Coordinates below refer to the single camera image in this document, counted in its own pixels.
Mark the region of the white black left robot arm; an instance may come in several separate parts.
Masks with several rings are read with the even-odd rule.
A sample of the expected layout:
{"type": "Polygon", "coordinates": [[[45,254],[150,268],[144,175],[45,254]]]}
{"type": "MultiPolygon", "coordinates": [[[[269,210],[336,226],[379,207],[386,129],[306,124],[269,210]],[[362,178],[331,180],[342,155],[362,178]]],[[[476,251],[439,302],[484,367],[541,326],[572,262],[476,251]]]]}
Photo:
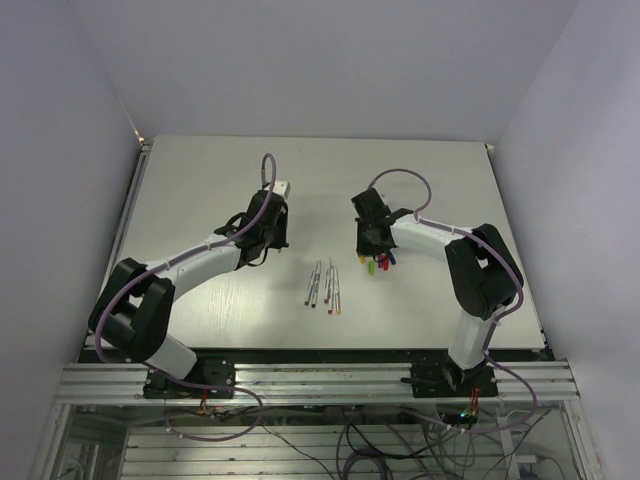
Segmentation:
{"type": "Polygon", "coordinates": [[[173,304],[219,275],[262,265],[271,249],[286,248],[289,193],[284,180],[264,187],[245,212],[172,259],[120,261],[88,320],[97,344],[106,341],[125,358],[169,374],[178,395],[196,395],[204,373],[196,353],[168,333],[173,304]]]}

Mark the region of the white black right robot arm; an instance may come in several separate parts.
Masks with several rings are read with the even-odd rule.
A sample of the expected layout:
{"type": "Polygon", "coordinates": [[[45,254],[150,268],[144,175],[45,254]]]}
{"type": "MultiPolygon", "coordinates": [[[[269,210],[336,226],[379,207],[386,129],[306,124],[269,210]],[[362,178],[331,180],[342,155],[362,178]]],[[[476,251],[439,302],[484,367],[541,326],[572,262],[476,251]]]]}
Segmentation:
{"type": "Polygon", "coordinates": [[[408,249],[446,263],[461,316],[440,373],[450,394],[476,383],[474,369],[486,362],[491,336],[502,317],[524,300],[524,278],[497,228],[463,229],[427,220],[409,209],[393,211],[376,189],[354,196],[356,252],[386,265],[394,249],[408,249]]]}

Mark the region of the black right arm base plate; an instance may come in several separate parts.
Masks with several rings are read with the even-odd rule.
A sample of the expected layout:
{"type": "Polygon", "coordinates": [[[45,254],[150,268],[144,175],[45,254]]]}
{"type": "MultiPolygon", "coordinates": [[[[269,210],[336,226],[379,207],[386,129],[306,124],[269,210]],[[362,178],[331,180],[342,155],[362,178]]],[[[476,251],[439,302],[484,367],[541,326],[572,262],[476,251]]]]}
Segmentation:
{"type": "Polygon", "coordinates": [[[494,370],[486,364],[461,370],[455,364],[413,364],[400,379],[411,387],[414,398],[490,398],[498,395],[494,370]]]}

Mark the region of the blue ended white pen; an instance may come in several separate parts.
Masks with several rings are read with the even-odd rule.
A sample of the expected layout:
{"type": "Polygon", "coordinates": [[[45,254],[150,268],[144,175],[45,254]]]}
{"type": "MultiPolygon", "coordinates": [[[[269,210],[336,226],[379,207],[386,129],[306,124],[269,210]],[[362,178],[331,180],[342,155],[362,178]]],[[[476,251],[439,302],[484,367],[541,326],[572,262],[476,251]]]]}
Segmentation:
{"type": "Polygon", "coordinates": [[[314,271],[314,279],[311,287],[311,294],[310,294],[311,308],[316,308],[317,306],[321,272],[322,272],[322,262],[321,260],[318,260],[316,263],[316,268],[314,271]]]}

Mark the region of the aluminium extrusion frame rail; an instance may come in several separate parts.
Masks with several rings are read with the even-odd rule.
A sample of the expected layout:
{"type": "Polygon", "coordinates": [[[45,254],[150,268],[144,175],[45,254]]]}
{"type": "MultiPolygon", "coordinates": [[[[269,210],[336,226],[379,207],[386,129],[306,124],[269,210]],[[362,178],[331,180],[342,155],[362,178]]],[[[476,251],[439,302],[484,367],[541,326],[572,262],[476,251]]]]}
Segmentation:
{"type": "MultiPolygon", "coordinates": [[[[541,402],[575,400],[579,390],[565,361],[508,362],[541,402]]],[[[266,405],[313,404],[462,404],[467,397],[415,398],[401,382],[407,363],[379,364],[239,364],[236,382],[266,405]]],[[[74,364],[63,370],[54,401],[70,405],[195,406],[195,399],[146,399],[147,369],[139,365],[74,364]]]]}

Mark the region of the orange ended white pen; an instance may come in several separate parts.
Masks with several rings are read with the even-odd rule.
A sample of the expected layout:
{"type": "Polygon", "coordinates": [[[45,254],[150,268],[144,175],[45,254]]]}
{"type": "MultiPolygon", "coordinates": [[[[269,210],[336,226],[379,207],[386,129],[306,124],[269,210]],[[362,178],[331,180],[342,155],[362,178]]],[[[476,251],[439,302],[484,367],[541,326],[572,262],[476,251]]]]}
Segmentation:
{"type": "Polygon", "coordinates": [[[340,280],[339,280],[339,271],[336,267],[334,267],[334,312],[336,315],[341,314],[341,292],[340,292],[340,280]]]}

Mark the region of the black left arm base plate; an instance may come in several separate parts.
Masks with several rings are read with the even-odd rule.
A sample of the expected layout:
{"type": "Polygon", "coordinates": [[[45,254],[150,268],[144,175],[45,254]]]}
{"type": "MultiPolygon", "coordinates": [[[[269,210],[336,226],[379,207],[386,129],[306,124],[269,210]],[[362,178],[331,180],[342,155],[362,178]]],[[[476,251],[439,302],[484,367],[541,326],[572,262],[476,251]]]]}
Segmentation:
{"type": "Polygon", "coordinates": [[[182,380],[150,369],[143,385],[143,397],[148,400],[230,399],[235,379],[234,367],[225,360],[198,361],[182,380]]]}

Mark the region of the green ended white pen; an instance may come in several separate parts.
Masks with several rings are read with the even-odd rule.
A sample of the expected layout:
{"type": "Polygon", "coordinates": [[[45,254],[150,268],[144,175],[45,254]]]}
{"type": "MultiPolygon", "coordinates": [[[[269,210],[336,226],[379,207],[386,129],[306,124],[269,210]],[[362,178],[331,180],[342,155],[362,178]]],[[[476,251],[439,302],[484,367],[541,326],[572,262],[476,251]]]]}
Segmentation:
{"type": "Polygon", "coordinates": [[[311,303],[311,299],[314,293],[314,289],[315,289],[315,282],[316,282],[316,277],[317,277],[317,273],[318,273],[318,266],[319,263],[316,262],[316,266],[314,267],[314,269],[312,270],[311,274],[310,274],[310,278],[309,278],[309,282],[308,282],[308,286],[306,289],[306,293],[305,293],[305,299],[304,299],[304,305],[305,306],[309,306],[311,303]]]}

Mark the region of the purple ended white pen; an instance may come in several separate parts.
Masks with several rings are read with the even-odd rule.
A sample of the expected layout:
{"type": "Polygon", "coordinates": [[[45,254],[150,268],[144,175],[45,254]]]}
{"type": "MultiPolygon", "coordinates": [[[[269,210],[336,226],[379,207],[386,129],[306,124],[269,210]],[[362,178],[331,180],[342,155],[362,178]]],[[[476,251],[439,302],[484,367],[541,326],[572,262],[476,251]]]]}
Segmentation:
{"type": "Polygon", "coordinates": [[[331,257],[329,257],[329,265],[326,269],[325,273],[325,285],[324,285],[324,304],[329,304],[331,299],[331,284],[332,284],[332,275],[333,275],[333,261],[331,257]]]}

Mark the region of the red ended white pen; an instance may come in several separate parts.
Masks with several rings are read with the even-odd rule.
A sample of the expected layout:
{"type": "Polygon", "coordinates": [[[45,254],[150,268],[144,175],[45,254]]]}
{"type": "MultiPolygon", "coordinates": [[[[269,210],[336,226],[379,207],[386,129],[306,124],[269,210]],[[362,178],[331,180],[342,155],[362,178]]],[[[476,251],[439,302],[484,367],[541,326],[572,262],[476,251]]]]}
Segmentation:
{"type": "Polygon", "coordinates": [[[331,299],[329,301],[328,304],[328,308],[327,308],[327,312],[329,315],[332,315],[334,312],[334,299],[333,299],[333,293],[334,293],[334,266],[333,266],[333,275],[332,275],[332,284],[331,284],[331,299]]]}

